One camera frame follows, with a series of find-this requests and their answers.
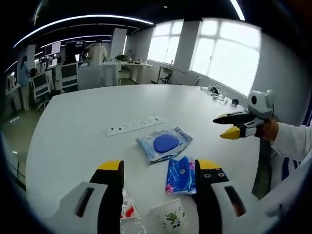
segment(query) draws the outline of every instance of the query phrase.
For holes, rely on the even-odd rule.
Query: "white wall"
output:
[[[188,69],[198,26],[199,21],[187,21],[183,24],[174,68],[187,74],[174,72],[172,84],[195,85],[198,74],[190,72]],[[128,37],[127,49],[132,50],[133,59],[147,59],[152,33],[153,29],[151,28]],[[159,66],[164,65],[153,61],[148,61],[148,63],[153,65],[153,68],[144,71],[144,83],[157,80]],[[214,80],[202,76],[198,86],[217,84]],[[230,99],[236,98],[241,105],[247,107],[245,97],[226,86],[221,85],[221,87]],[[252,89],[258,91],[273,89],[275,92],[275,115],[285,123],[300,125],[310,100],[312,77],[305,64],[291,49],[262,33],[259,66]]]
[[[116,55],[122,54],[126,35],[127,29],[115,28],[110,52],[111,58],[115,58]]]

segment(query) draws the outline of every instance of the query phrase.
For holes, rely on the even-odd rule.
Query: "power strip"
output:
[[[122,124],[120,126],[110,127],[107,129],[107,135],[110,137],[110,136],[134,131],[134,130],[141,129],[141,128],[147,128],[147,127],[160,124],[160,123],[165,123],[165,122],[166,120],[162,117],[150,117],[150,118],[143,119],[140,121]]]

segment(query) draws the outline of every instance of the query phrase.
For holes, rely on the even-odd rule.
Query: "office chair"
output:
[[[69,87],[78,86],[78,63],[70,63],[61,67],[61,89],[68,90]]]
[[[34,90],[33,90],[34,98],[37,99],[37,98],[44,97],[44,100],[40,103],[37,110],[39,110],[41,106],[43,106],[45,109],[46,105],[50,101],[47,99],[47,94],[51,93],[50,82],[49,82],[48,76],[46,75],[46,73],[41,73],[32,78],[32,84],[34,87]]]

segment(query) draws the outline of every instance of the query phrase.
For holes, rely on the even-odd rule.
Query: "blue tissue pack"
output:
[[[179,127],[169,130],[152,132],[137,138],[136,142],[145,151],[151,163],[168,160],[179,155],[193,139]]]
[[[170,194],[195,194],[195,161],[184,156],[169,160],[165,191]]]

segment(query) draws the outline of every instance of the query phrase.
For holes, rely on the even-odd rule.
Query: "led light strip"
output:
[[[230,1],[232,3],[233,7],[235,8],[235,11],[237,12],[239,19],[245,21],[245,17],[243,15],[243,12],[240,9],[237,1],[236,0],[230,0]]]
[[[43,53],[43,51],[39,52],[38,54],[35,54],[35,56],[37,56],[37,55],[39,55],[39,54],[42,54],[42,53]]]
[[[15,63],[17,63],[17,61],[13,62],[13,63],[11,64],[11,66],[9,66],[9,67],[5,70],[4,73],[6,73],[7,70],[9,70]]]
[[[111,40],[102,40],[102,42],[110,42]],[[86,40],[85,42],[96,42],[96,40]]]
[[[96,18],[96,17],[102,17],[102,18],[118,18],[118,19],[124,19],[124,20],[133,20],[133,21],[138,21],[138,22],[142,22],[142,23],[146,23],[146,24],[150,24],[153,25],[152,22],[149,21],[145,21],[145,20],[141,20],[141,19],[137,19],[137,18],[133,18],[133,17],[127,17],[127,16],[115,16],[115,15],[86,15],[86,16],[75,16],[75,17],[69,17],[69,18],[65,18],[65,19],[60,19],[57,20],[55,22],[46,24],[34,31],[32,31],[31,33],[27,34],[26,36],[24,36],[21,40],[19,40],[14,46],[13,48],[15,48],[18,44],[20,44],[23,40],[25,40],[26,38],[30,37],[31,35],[39,32],[42,29],[45,29],[47,27],[50,27],[52,25],[58,24],[58,23],[62,23],[65,21],[70,21],[70,20],[77,20],[77,19],[83,19],[83,18]]]
[[[17,61],[13,62],[13,63],[11,64],[11,66],[9,66],[9,67],[5,70],[5,73],[6,73],[6,71],[9,70],[15,63],[17,63]]]
[[[92,36],[81,36],[81,37],[75,37],[75,38],[67,38],[67,39],[58,40],[58,41],[54,41],[54,42],[52,42],[52,43],[43,45],[41,48],[46,47],[46,46],[48,46],[48,45],[52,45],[52,44],[54,44],[54,43],[62,42],[62,41],[65,41],[65,40],[72,40],[72,39],[79,39],[79,38],[92,38],[92,37],[111,37],[111,36],[112,36],[112,35],[92,35]]]

